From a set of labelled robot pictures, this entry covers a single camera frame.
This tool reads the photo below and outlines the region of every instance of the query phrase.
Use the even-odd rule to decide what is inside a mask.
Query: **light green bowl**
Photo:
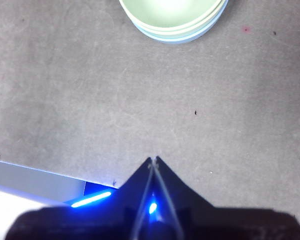
[[[185,29],[200,22],[221,2],[221,0],[119,1],[132,22],[162,32]]]
[[[190,35],[196,32],[197,30],[202,29],[204,26],[206,26],[219,13],[225,1],[226,0],[221,0],[220,4],[210,13],[210,15],[208,15],[198,23],[191,25],[189,27],[180,30],[175,30],[175,31],[157,31],[144,26],[142,26],[142,29],[160,38],[179,38],[186,35]]]

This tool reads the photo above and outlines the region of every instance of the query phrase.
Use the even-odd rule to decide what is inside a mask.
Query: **stacked bowls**
[[[205,34],[228,0],[119,0],[133,24],[159,42],[180,44]]]

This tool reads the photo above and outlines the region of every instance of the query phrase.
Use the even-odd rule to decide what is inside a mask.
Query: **gray carpet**
[[[300,0],[231,0],[181,45],[117,0],[0,0],[1,161],[120,187],[156,155],[216,206],[300,221]]]

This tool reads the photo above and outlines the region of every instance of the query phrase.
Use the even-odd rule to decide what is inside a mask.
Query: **blue led light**
[[[107,198],[107,197],[109,197],[110,195],[111,195],[111,192],[107,191],[107,192],[98,194],[98,195],[96,195],[96,196],[92,196],[92,197],[83,199],[83,200],[81,200],[81,201],[77,201],[77,202],[75,202],[74,204],[72,204],[71,207],[73,207],[73,208],[81,207],[81,206],[83,206],[83,205],[90,204],[90,203],[95,202],[95,201],[98,201],[98,200],[100,200],[100,199]]]
[[[149,214],[153,214],[156,209],[157,209],[157,204],[155,202],[151,203],[149,207]]]

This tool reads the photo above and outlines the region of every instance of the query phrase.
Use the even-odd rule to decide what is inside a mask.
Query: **red spot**
[[[249,27],[249,26],[243,26],[242,27],[242,32],[244,32],[244,33],[250,33],[251,32],[251,27]]]

